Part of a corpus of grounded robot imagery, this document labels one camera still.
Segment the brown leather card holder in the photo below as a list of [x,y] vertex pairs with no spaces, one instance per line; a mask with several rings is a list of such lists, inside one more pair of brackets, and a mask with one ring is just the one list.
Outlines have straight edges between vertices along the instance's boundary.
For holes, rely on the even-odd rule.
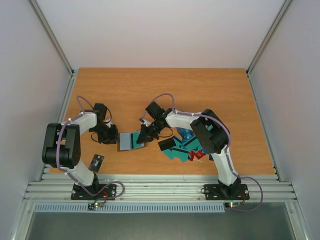
[[134,132],[121,132],[119,133],[119,142],[117,143],[117,150],[119,152],[138,150],[146,147],[145,143],[137,143],[140,130]]

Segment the teal magnetic stripe card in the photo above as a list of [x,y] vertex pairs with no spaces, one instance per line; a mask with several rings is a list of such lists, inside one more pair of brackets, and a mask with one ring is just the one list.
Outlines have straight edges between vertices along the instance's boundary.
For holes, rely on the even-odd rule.
[[181,149],[177,146],[167,149],[165,151],[162,151],[169,159],[173,160],[175,158],[178,158],[181,160],[181,162],[186,162],[189,160],[189,152],[187,150]]

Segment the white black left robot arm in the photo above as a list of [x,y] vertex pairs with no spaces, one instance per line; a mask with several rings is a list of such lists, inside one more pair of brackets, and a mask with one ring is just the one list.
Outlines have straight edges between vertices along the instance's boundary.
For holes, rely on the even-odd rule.
[[89,199],[96,199],[102,188],[96,173],[81,160],[81,135],[88,131],[97,135],[99,144],[117,144],[120,141],[117,126],[111,119],[105,121],[108,111],[107,106],[96,103],[93,109],[83,110],[65,122],[49,123],[46,127],[43,163],[68,175]]

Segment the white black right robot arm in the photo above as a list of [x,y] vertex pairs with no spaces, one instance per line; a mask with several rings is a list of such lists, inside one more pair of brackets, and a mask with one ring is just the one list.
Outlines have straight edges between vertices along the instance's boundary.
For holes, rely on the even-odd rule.
[[234,197],[238,191],[236,175],[229,156],[231,136],[229,130],[215,115],[206,109],[203,112],[191,113],[175,108],[164,110],[156,102],[148,105],[145,111],[153,118],[148,122],[140,119],[141,129],[137,144],[144,144],[159,139],[164,128],[183,128],[193,131],[202,148],[209,153],[218,171],[219,191],[225,199]]

